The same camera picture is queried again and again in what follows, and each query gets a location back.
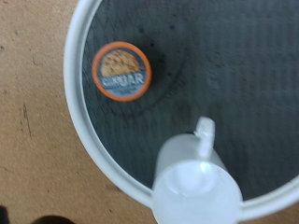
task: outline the bowl rim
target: bowl rim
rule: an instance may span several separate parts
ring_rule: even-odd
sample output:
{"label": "bowl rim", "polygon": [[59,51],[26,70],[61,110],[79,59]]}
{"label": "bowl rim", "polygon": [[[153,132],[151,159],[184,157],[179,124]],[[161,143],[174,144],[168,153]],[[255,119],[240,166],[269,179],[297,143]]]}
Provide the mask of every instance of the bowl rim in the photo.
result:
{"label": "bowl rim", "polygon": [[[64,47],[64,90],[67,106],[83,146],[101,171],[123,192],[151,208],[151,189],[127,174],[108,154],[92,126],[81,85],[82,58],[93,16],[102,0],[80,0]],[[264,217],[299,202],[299,175],[263,196],[244,201],[239,220]]]}

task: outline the cup handle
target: cup handle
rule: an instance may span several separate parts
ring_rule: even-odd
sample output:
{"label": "cup handle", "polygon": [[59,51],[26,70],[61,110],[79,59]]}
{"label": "cup handle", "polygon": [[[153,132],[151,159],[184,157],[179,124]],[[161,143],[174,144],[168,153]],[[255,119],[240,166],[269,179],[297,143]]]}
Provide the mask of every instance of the cup handle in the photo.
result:
{"label": "cup handle", "polygon": [[200,138],[197,146],[197,155],[200,160],[208,161],[214,145],[215,122],[206,117],[200,117],[194,131],[196,137]]}

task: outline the cardboard surface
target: cardboard surface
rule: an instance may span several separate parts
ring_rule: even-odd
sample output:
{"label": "cardboard surface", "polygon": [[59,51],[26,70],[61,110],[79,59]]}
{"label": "cardboard surface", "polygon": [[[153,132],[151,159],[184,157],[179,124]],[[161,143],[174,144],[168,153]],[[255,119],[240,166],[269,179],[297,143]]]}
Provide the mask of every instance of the cardboard surface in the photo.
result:
{"label": "cardboard surface", "polygon": [[[155,223],[80,143],[64,97],[64,41],[77,1],[0,1],[0,205],[10,223]],[[299,223],[299,204],[249,224]]]}

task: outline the mesh filter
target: mesh filter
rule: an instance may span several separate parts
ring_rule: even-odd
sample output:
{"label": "mesh filter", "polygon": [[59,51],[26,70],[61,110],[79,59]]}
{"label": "mesh filter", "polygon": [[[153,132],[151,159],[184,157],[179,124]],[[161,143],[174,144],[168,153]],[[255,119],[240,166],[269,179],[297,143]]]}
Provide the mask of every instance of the mesh filter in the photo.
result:
{"label": "mesh filter", "polygon": [[[125,41],[149,58],[152,82],[131,103],[106,98],[92,62]],[[87,36],[82,85],[112,158],[151,188],[165,140],[216,122],[215,149],[244,199],[299,174],[299,1],[104,0]]]}

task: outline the white plastic cup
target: white plastic cup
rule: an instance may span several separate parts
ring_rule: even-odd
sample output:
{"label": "white plastic cup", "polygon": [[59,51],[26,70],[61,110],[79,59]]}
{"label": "white plastic cup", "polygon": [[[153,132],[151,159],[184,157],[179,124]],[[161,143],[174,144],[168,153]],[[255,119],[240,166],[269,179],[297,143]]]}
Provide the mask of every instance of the white plastic cup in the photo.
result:
{"label": "white plastic cup", "polygon": [[195,135],[180,134],[162,146],[151,207],[159,224],[237,223],[242,195],[212,149],[213,125],[201,118]]}

